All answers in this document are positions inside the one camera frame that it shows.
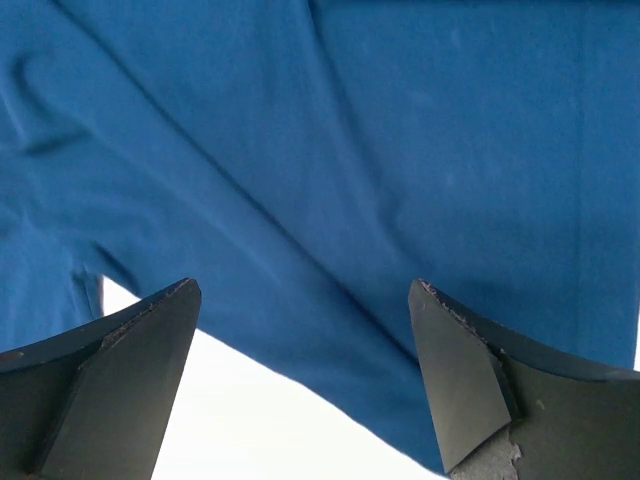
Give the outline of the blue polo t-shirt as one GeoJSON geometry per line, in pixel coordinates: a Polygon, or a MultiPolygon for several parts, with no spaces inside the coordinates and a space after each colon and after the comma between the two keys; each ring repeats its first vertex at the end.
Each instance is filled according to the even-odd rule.
{"type": "Polygon", "coordinates": [[[2,348],[103,277],[439,470],[414,279],[634,363],[638,3],[3,2],[2,348]]]}

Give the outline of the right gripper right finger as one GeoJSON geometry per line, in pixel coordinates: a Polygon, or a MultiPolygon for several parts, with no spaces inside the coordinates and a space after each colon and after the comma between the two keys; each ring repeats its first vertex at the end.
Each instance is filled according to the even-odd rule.
{"type": "Polygon", "coordinates": [[[448,477],[638,477],[636,371],[539,343],[421,280],[409,307],[448,477]]]}

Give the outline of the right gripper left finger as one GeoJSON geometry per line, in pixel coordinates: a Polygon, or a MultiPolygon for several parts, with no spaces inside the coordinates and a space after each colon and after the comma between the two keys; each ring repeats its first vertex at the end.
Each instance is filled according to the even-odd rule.
{"type": "Polygon", "coordinates": [[[151,478],[200,306],[183,279],[2,353],[2,478],[151,478]]]}

